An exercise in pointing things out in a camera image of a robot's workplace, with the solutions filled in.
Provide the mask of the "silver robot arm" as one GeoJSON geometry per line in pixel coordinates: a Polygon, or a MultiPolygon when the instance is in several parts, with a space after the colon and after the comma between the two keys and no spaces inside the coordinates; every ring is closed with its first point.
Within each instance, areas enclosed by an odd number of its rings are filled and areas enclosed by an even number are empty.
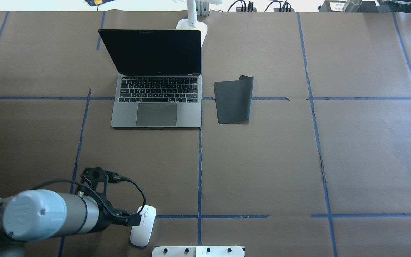
{"type": "Polygon", "coordinates": [[[101,232],[112,224],[136,226],[145,233],[138,246],[148,244],[156,215],[153,207],[141,206],[136,213],[112,207],[110,211],[116,218],[90,196],[47,189],[0,198],[0,257],[24,257],[27,242],[101,232]]]}

